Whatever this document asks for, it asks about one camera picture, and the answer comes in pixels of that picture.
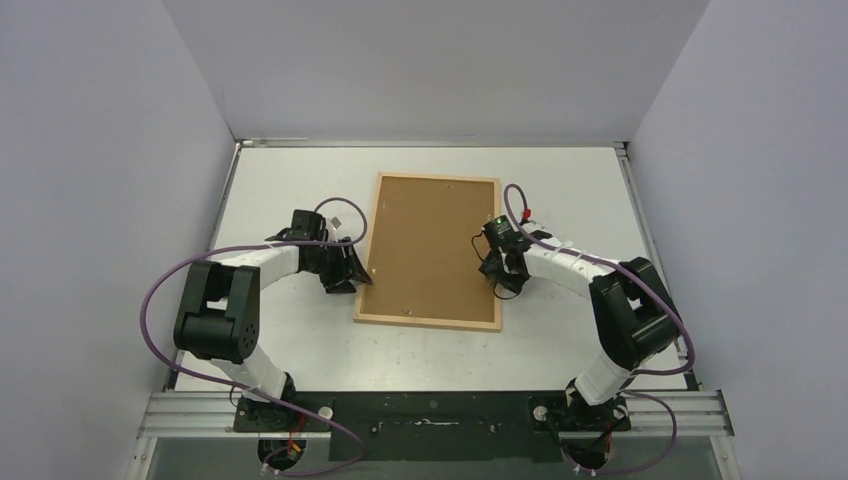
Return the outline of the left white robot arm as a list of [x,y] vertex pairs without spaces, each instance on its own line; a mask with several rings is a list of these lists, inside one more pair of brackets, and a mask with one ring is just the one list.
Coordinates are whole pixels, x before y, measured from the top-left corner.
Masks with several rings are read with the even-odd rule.
[[291,223],[269,237],[271,247],[188,269],[176,316],[175,345],[220,369],[242,392],[238,412],[273,430],[298,425],[302,414],[291,375],[259,345],[261,292],[298,273],[318,277],[328,294],[353,294],[369,285],[350,237],[315,210],[297,209]]

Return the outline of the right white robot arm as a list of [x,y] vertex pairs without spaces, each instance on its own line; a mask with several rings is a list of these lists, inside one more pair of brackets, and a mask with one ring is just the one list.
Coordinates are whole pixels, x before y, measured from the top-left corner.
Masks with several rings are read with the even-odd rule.
[[517,230],[506,216],[486,223],[480,235],[489,251],[479,270],[497,298],[513,299],[537,278],[591,303],[600,353],[567,385],[563,406],[543,409],[544,419],[577,431],[622,427],[623,390],[648,360],[688,337],[654,265],[643,257],[616,262],[585,255],[544,229]]

